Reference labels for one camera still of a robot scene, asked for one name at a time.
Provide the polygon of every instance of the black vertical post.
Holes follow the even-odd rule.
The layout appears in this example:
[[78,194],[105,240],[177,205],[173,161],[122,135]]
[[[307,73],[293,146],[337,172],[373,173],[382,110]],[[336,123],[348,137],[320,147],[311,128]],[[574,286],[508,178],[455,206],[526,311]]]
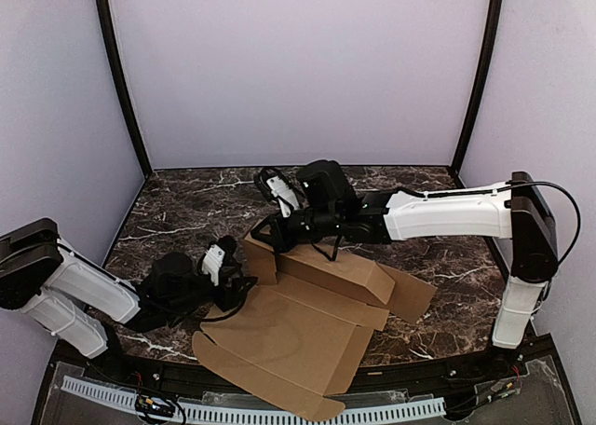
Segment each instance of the black vertical post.
[[451,164],[451,171],[454,174],[458,174],[462,169],[467,147],[469,146],[474,124],[476,123],[476,117],[478,116],[478,110],[481,106],[484,85],[486,84],[486,77],[488,76],[491,58],[493,57],[494,40],[496,39],[496,29],[499,24],[502,2],[503,0],[491,0],[488,6],[488,15],[486,17],[486,26],[484,27],[484,38],[482,39],[481,55],[478,60],[476,77],[474,78],[472,93],[467,105],[464,125],[459,136],[457,148],[455,149],[454,160]]
[[102,27],[103,43],[105,45],[105,52],[108,56],[108,62],[110,63],[110,69],[112,70],[112,79],[114,80],[115,91],[120,101],[120,108],[124,115],[124,120],[129,130],[130,140],[132,146],[139,160],[142,173],[145,178],[148,178],[153,169],[147,156],[147,150],[145,149],[144,143],[142,142],[141,131],[139,130],[139,124],[137,118],[134,116],[134,110],[132,109],[132,103],[130,101],[129,88],[124,77],[124,71],[122,69],[122,62],[120,61],[120,54],[118,53],[118,46],[115,41],[114,25],[112,24],[112,14],[110,12],[109,0],[95,0],[97,4],[97,13],[100,18],[100,25]]

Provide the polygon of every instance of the cardboard box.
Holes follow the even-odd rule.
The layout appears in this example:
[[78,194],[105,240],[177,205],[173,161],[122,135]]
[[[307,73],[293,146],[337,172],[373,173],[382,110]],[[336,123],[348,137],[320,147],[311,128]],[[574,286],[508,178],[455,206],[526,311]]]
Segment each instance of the cardboard box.
[[344,410],[325,396],[347,391],[389,310],[415,322],[436,290],[350,253],[331,263],[305,245],[277,256],[250,237],[243,246],[260,285],[234,317],[204,322],[193,352],[215,374],[308,420]]

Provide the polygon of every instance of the black marble surface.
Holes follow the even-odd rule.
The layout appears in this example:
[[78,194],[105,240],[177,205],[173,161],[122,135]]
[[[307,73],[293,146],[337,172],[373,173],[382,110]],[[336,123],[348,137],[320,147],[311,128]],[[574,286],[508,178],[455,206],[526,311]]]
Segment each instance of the black marble surface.
[[[240,239],[257,220],[276,210],[264,202],[254,186],[256,171],[156,171],[124,225],[107,268],[122,279],[138,281],[148,274],[151,262],[167,252],[182,251],[197,260],[211,240],[225,234]],[[284,171],[294,174],[295,169]],[[441,167],[346,167],[345,173],[360,192],[396,185],[418,190],[454,187]],[[484,349],[504,283],[482,238],[436,237],[392,245],[347,244],[342,249],[407,271],[438,288],[418,323],[389,317],[385,330],[374,333],[362,366]],[[110,322],[100,312],[90,313]],[[191,336],[196,330],[193,318],[172,329],[163,327],[144,335],[113,325],[128,354],[196,363],[191,350]]]

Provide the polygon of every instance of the open cardboard box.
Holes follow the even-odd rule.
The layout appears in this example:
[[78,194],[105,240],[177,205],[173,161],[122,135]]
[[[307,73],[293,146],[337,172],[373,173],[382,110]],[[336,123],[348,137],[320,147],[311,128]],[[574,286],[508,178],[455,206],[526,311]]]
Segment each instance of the open cardboard box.
[[[328,420],[344,410],[325,396],[347,391],[373,330],[383,330],[389,311],[415,322],[436,291],[350,253],[329,262],[300,245],[274,255],[250,236],[243,247],[259,286],[237,315],[204,322],[193,336],[193,352],[220,377],[308,420]],[[209,314],[220,315],[216,307]]]

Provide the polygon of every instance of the white perforated strip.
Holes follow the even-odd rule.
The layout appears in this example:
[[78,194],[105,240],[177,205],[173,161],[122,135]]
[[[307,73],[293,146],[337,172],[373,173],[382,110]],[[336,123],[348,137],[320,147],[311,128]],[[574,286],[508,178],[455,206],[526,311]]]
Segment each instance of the white perforated strip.
[[[119,411],[137,414],[134,409],[136,393],[133,390],[109,388],[97,384],[92,380],[69,376],[64,377],[61,389],[96,404],[103,404]],[[180,402],[180,405],[186,413],[186,423],[205,425],[314,425],[315,423],[322,425],[352,425],[362,423],[367,425],[388,425],[445,415],[442,398],[408,404],[347,409],[337,418],[332,418],[324,422],[311,422],[285,411],[222,408],[187,402]],[[172,421],[182,422],[180,411],[176,411],[176,416]]]

